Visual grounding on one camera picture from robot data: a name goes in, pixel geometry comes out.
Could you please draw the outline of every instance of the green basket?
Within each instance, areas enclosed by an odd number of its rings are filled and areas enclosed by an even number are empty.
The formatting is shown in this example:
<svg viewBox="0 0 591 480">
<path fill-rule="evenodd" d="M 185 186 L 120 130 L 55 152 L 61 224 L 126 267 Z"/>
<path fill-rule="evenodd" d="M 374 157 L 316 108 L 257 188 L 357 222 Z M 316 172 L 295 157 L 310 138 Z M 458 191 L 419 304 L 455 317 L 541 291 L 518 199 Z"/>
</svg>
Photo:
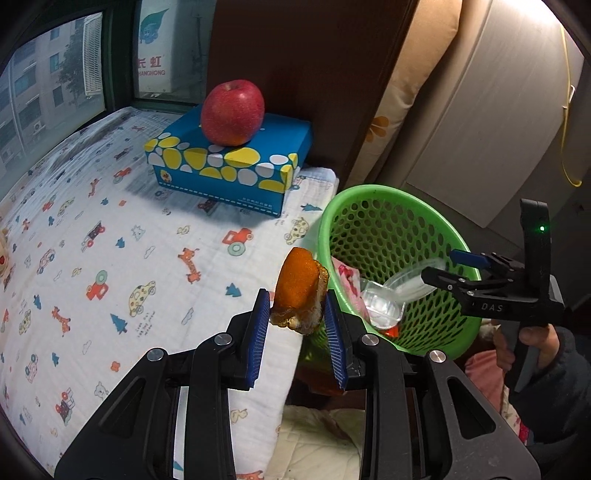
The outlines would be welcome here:
<svg viewBox="0 0 591 480">
<path fill-rule="evenodd" d="M 441 214 L 406 192 L 380 185 L 339 193 L 322 215 L 318 236 L 318 260 L 330 273 L 329 288 L 336 291 L 342 310 L 353 314 L 357 312 L 340 285 L 331 256 L 380 284 L 401 269 L 434 257 L 446 259 L 447 270 L 480 280 L 478 270 L 452 264 L 448 254 L 454 248 L 468 250 Z M 368 323 L 365 326 L 379 335 Z M 479 327 L 480 318 L 462 316 L 452 295 L 437 289 L 407 305 L 396 340 L 383 338 L 404 352 L 424 355 L 438 349 L 455 359 L 472 344 Z M 310 342 L 328 349 L 324 324 Z"/>
</svg>

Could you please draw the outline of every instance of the red apple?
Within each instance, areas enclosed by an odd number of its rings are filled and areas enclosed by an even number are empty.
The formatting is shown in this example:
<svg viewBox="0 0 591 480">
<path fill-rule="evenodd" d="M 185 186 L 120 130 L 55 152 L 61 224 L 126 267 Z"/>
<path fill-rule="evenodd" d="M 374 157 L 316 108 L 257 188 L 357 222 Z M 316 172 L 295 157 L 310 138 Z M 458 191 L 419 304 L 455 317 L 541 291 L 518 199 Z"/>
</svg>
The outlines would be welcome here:
<svg viewBox="0 0 591 480">
<path fill-rule="evenodd" d="M 209 92 L 201 110 L 201 129 L 211 143 L 237 147 L 258 132 L 264 115 L 265 101 L 258 87 L 248 80 L 233 80 Z"/>
</svg>

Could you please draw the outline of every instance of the tissue box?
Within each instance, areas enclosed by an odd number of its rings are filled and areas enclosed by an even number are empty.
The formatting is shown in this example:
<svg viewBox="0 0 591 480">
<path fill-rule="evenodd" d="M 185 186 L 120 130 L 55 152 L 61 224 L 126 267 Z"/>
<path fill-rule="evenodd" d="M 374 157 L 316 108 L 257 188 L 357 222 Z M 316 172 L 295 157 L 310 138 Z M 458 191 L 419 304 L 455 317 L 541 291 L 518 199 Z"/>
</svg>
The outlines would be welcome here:
<svg viewBox="0 0 591 480">
<path fill-rule="evenodd" d="M 205 138 L 200 118 L 197 106 L 146 143 L 158 183 L 280 216 L 285 192 L 312 143 L 310 123 L 267 113 L 249 142 L 221 147 Z"/>
</svg>

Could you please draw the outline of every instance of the bed sheet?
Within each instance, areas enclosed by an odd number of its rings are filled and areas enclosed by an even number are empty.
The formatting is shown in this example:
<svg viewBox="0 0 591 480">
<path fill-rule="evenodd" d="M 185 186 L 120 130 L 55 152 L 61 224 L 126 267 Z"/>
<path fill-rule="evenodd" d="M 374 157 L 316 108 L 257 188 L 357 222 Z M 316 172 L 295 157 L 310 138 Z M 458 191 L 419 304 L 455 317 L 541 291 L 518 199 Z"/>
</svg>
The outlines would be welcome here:
<svg viewBox="0 0 591 480">
<path fill-rule="evenodd" d="M 300 172 L 280 218 L 164 190 L 143 145 L 174 118 L 115 112 L 64 140 L 0 202 L 11 246 L 0 405 L 50 473 L 147 350 L 195 348 L 250 310 L 259 288 L 273 291 L 289 250 L 314 250 L 335 194 L 334 174 L 317 168 Z M 271 458 L 300 345 L 270 325 L 255 388 L 230 392 L 244 478 Z"/>
</svg>

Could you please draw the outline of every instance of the yellow and white spots pattern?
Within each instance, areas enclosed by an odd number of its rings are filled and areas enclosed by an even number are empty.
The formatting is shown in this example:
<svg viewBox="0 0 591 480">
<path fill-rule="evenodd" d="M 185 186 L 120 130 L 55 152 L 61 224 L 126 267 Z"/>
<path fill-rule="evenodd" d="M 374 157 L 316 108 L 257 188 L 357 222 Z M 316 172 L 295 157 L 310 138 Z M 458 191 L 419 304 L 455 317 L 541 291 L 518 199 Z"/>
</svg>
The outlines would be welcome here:
<svg viewBox="0 0 591 480">
<path fill-rule="evenodd" d="M 263 160 L 253 148 L 241 147 L 222 154 L 224 147 L 210 145 L 207 149 L 191 147 L 165 132 L 145 145 L 148 162 L 170 170 L 197 173 L 212 179 L 237 181 L 246 186 L 258 186 L 262 190 L 284 193 L 293 180 L 298 166 L 297 153 L 271 155 Z M 271 180 L 275 169 L 280 168 L 281 181 Z"/>
</svg>

